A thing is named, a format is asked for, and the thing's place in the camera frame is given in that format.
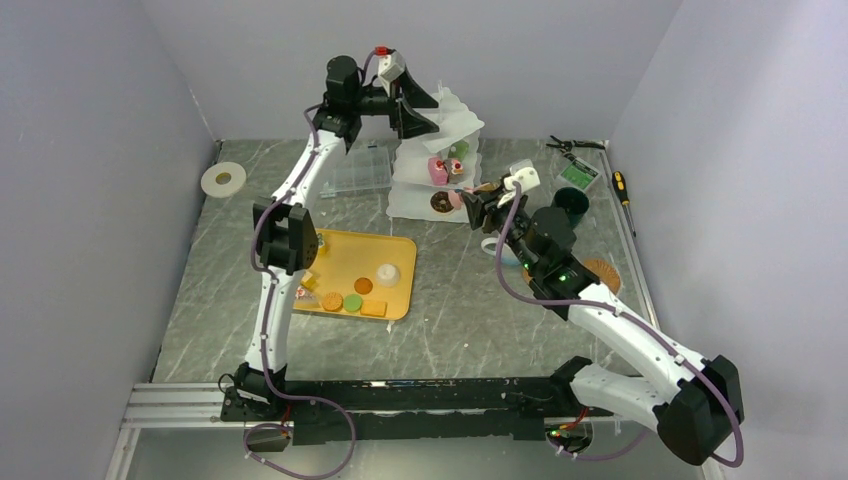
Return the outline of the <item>white three-tier dessert stand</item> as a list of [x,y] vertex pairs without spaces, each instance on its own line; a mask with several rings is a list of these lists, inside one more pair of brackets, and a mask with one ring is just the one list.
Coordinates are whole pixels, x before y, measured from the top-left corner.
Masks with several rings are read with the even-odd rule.
[[460,193],[481,183],[479,137],[484,122],[442,84],[438,107],[423,116],[436,133],[403,140],[395,152],[386,214],[391,218],[465,223]]

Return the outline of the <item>grey cake with strawberry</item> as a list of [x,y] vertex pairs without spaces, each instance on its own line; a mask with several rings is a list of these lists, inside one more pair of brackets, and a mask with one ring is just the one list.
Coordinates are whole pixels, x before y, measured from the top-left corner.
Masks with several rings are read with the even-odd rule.
[[464,174],[462,162],[457,158],[450,158],[448,160],[448,172],[451,178],[461,177]]

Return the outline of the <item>pink cake with cherry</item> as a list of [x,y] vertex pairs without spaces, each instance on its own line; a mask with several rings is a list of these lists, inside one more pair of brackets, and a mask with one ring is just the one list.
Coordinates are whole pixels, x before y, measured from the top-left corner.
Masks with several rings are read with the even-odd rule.
[[427,170],[434,186],[445,186],[448,184],[450,178],[448,167],[445,161],[439,156],[433,156],[428,159]]

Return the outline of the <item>cream triangle cake slice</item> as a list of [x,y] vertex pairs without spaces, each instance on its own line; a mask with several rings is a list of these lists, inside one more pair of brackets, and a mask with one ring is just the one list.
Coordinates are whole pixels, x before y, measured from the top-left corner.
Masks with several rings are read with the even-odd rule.
[[328,252],[329,247],[323,234],[319,233],[317,235],[317,243],[317,254],[319,256],[325,255]]

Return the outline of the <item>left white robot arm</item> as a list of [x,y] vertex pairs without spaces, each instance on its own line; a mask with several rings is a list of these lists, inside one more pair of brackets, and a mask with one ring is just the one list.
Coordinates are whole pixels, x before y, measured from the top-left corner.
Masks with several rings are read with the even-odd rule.
[[296,290],[318,254],[310,209],[328,174],[349,152],[363,117],[384,116],[400,139],[411,139],[438,132],[420,113],[438,105],[395,49],[378,46],[363,65],[346,55],[328,61],[322,100],[304,112],[310,136],[301,157],[253,206],[249,260],[262,288],[254,333],[233,381],[235,393],[261,419],[275,419],[287,406],[287,336]]

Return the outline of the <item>green roll cake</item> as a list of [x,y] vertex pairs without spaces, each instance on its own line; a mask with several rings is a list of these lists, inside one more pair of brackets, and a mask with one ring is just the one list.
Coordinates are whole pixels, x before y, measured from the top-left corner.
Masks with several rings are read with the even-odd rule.
[[463,161],[469,150],[469,144],[465,140],[459,140],[451,145],[448,157],[457,161]]

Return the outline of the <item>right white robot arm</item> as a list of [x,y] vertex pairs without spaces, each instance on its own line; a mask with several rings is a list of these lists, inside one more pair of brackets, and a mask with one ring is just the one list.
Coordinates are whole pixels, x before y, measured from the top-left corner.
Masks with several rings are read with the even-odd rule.
[[544,207],[528,217],[526,198],[502,189],[463,191],[460,197],[470,227],[497,233],[496,252],[509,248],[529,276],[530,295],[501,278],[508,294],[588,331],[638,373],[627,377],[574,358],[553,376],[557,411],[574,415],[598,407],[656,433],[686,463],[742,465],[744,404],[731,360],[708,359],[681,345],[623,303],[573,256],[575,236],[564,210]]

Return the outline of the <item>chocolate sprinkled donut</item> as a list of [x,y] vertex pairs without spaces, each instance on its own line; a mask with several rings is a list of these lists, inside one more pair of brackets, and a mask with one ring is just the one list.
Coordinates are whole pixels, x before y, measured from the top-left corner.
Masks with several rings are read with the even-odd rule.
[[438,191],[430,197],[431,209],[439,214],[449,214],[458,209],[454,191]]

